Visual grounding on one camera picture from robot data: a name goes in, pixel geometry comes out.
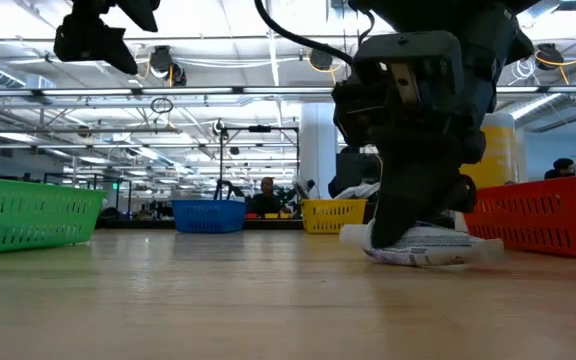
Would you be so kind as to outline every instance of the white bag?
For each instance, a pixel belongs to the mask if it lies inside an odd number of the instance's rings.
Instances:
[[[393,246],[374,249],[368,225],[346,225],[339,234],[344,243],[360,245],[373,259],[403,266],[444,266],[487,263],[504,258],[501,240],[483,240],[452,229],[418,226],[408,230]]]

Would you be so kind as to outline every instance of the blue basket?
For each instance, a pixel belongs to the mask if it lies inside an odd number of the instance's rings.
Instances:
[[[244,227],[246,203],[231,200],[173,200],[175,227],[187,233],[228,233]]]

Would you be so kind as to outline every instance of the green basket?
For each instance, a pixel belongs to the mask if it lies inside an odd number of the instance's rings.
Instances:
[[[0,252],[90,240],[105,193],[0,180]]]

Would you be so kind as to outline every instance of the white column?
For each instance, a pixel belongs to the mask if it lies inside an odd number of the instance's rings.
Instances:
[[[312,198],[319,195],[321,199],[330,199],[328,183],[337,172],[337,128],[332,122],[333,113],[332,103],[306,103],[301,109],[300,175],[304,180],[312,179],[317,184],[310,193]]]

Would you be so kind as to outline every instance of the yellow basket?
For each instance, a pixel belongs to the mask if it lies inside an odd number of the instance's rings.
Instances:
[[[346,224],[362,224],[366,199],[304,200],[304,229],[309,234],[338,234]]]

